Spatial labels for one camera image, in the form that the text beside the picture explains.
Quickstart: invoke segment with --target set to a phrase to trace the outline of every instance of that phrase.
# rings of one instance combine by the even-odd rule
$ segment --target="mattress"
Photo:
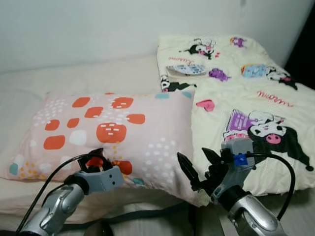
[[[0,168],[6,166],[27,131],[32,116],[46,94],[52,91],[65,94],[157,93],[160,87],[156,56],[0,75]],[[45,194],[59,184],[49,184]],[[0,178],[0,229],[16,230],[42,185],[41,181]],[[84,223],[137,210],[163,209],[180,202],[160,190],[115,189],[86,196],[67,223]],[[40,208],[41,203],[38,202],[35,210]]]
[[[131,93],[155,93],[160,91],[156,56],[127,59],[111,63],[81,65],[64,68],[17,72],[0,75],[0,168],[6,165],[10,154],[19,144],[26,132],[34,112],[38,110],[45,95],[53,90],[71,94],[75,92],[109,91]],[[0,178],[0,229],[16,230],[36,193],[43,185],[37,181],[12,181]],[[45,194],[58,183],[48,185]],[[274,214],[281,208],[284,196],[266,196],[262,202]],[[86,196],[67,223],[84,223],[99,217],[113,217],[137,210],[163,209],[181,201],[159,190],[135,190],[129,194],[116,189],[105,194]],[[293,195],[282,225],[290,236],[314,235],[315,228],[315,191],[309,189]],[[221,225],[227,236],[236,235],[226,212],[219,206],[209,205],[197,209],[197,235],[223,235]],[[132,220],[113,226],[117,235],[176,235],[188,230],[185,219],[178,215],[167,218]],[[80,231],[71,235],[83,235]]]

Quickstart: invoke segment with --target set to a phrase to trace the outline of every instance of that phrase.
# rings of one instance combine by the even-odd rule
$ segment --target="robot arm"
[[[280,221],[250,192],[242,189],[254,166],[254,158],[247,158],[245,154],[252,152],[252,141],[235,139],[222,143],[221,147],[221,157],[203,148],[212,164],[204,181],[199,181],[188,158],[178,153],[178,161],[192,189],[204,189],[214,204],[223,206],[239,236],[286,236]]]
[[[90,159],[79,161],[81,170],[69,176],[64,185],[46,197],[40,211],[25,224],[19,236],[50,236],[58,233],[84,199],[84,195],[108,192],[124,183],[118,166],[112,166],[108,161],[102,164],[102,168],[88,168],[86,163]]]

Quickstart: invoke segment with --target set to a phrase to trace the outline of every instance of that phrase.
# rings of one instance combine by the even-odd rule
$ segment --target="cartoon character print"
[[[211,99],[206,99],[196,103],[197,107],[202,107],[205,111],[211,112],[215,108],[215,103]]]
[[[256,78],[266,75],[266,66],[263,64],[247,64],[241,69],[241,73],[247,78]]]
[[[294,158],[304,165],[308,171],[313,171],[310,166],[310,158],[303,152],[298,143],[297,132],[287,126],[281,125],[283,118],[273,116],[270,113],[252,112],[249,119],[253,120],[248,128],[248,136],[253,140],[254,152],[271,151],[287,152],[288,156]],[[265,158],[255,158],[255,163],[263,161]]]
[[[213,68],[211,71],[209,71],[209,76],[219,79],[220,81],[224,82],[230,79],[230,76],[227,76],[222,70],[218,68]]]
[[[279,83],[283,83],[285,85],[291,86],[295,90],[297,90],[296,81],[291,78],[291,76],[285,72],[278,71],[273,66],[266,67],[266,76],[269,80],[278,81]]]
[[[249,138],[247,131],[226,131],[223,133],[225,141],[233,140],[236,138]]]
[[[183,90],[189,86],[197,87],[197,85],[190,85],[187,83],[180,84],[179,82],[170,82],[167,75],[161,75],[162,92],[174,92],[176,90]]]
[[[206,56],[209,60],[212,58],[212,54],[214,53],[214,46],[216,44],[215,41],[210,41],[208,44],[202,43],[200,38],[194,39],[194,44],[187,50],[184,51],[179,51],[181,52],[189,52],[191,55],[192,54],[199,54],[202,56]]]
[[[244,45],[244,42],[246,42],[246,39],[242,39],[242,38],[238,38],[238,37],[233,37],[230,39],[231,44],[233,44],[234,46],[237,46],[239,48],[246,48],[246,46]]]

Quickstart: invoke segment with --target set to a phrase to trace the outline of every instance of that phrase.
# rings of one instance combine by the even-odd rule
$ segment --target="pillow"
[[[191,190],[176,155],[192,157],[193,96],[188,91],[50,96],[3,175],[46,179],[66,160],[103,148],[103,155],[120,167],[124,187],[162,189],[204,205]],[[63,181],[77,170],[78,163],[72,162],[54,180]]]

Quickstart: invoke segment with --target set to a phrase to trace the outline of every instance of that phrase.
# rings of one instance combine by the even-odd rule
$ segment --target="bed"
[[[0,75],[2,104],[0,109],[2,114],[9,114],[1,119],[0,123],[2,129],[1,159],[3,160],[1,167],[4,167],[10,153],[20,142],[28,128],[28,123],[38,110],[44,97],[52,90],[58,89],[72,94],[76,92],[104,92],[103,88],[106,87],[108,91],[117,93],[127,92],[125,88],[130,93],[158,93],[161,91],[158,78],[156,55],[109,63],[47,68]],[[13,110],[7,106],[8,104],[23,109]],[[23,117],[23,122],[18,122],[21,117]],[[0,196],[0,217],[2,219],[0,229],[11,231],[16,229],[42,184],[43,182],[0,179],[1,189],[10,187],[10,191],[3,191]],[[57,183],[51,183],[47,191],[55,186]],[[290,235],[296,235],[299,232],[296,225],[303,226],[305,235],[310,232],[313,233],[315,220],[315,215],[312,214],[312,209],[315,207],[311,200],[314,195],[313,192],[310,190],[296,194],[295,197],[298,199],[295,199],[295,203],[291,205],[283,219],[283,226]],[[106,201],[105,203],[101,201],[102,196],[98,194],[86,197],[67,223],[81,224],[100,217],[114,217],[139,210],[165,209],[182,202],[182,200],[159,190],[133,191],[127,198],[124,196],[121,201],[117,201],[120,196],[119,190],[110,192],[112,202]],[[275,212],[278,210],[279,206],[274,206],[271,200],[267,200],[266,203],[266,206],[271,206]],[[39,209],[40,204],[41,202],[38,203],[36,209]],[[202,207],[198,211],[202,215],[201,218],[198,218],[201,235],[208,231],[214,233],[215,227],[218,228],[217,235],[221,234],[221,226],[218,226],[218,222],[214,220],[216,215],[221,220],[225,235],[232,235],[231,225],[227,222],[225,214],[217,207]],[[299,216],[300,222],[295,225],[290,224],[292,219],[296,220],[296,215]]]

